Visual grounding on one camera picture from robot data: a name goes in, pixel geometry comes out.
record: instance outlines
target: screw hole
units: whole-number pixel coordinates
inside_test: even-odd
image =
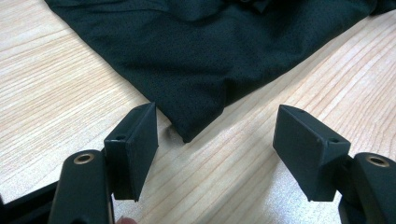
[[[339,143],[340,141],[336,138],[329,138],[329,141],[333,142],[333,143]]]
[[[81,154],[81,155],[78,155],[74,159],[74,163],[78,164],[78,165],[81,165],[81,164],[84,164],[84,163],[92,161],[93,158],[94,158],[94,156],[91,153]]]
[[[125,139],[125,135],[119,135],[116,137],[116,140],[122,140]]]
[[[389,163],[387,161],[385,161],[384,159],[379,158],[377,156],[368,156],[368,157],[366,157],[366,160],[376,166],[389,167]]]

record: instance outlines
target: black bracket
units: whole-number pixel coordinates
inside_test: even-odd
[[[0,202],[0,223],[114,223],[111,194],[138,201],[158,148],[155,104],[134,108],[102,151],[64,161],[58,182],[13,202]]]
[[[309,201],[343,195],[343,223],[396,223],[396,162],[374,153],[347,155],[350,143],[305,111],[281,105],[274,149]]]

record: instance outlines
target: black mesh fabric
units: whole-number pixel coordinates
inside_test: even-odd
[[[394,0],[47,0],[185,142]]]

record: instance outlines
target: wooden table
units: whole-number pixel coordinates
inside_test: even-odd
[[[103,140],[148,100],[43,1],[0,2],[0,192],[7,203],[59,178],[63,161]],[[396,159],[396,11],[365,19],[251,93],[183,144],[158,111],[160,147],[138,223],[338,223],[340,196],[309,203],[272,148],[280,104]]]

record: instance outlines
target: black cloth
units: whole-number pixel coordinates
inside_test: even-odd
[[[46,0],[190,142],[224,106],[394,0]]]

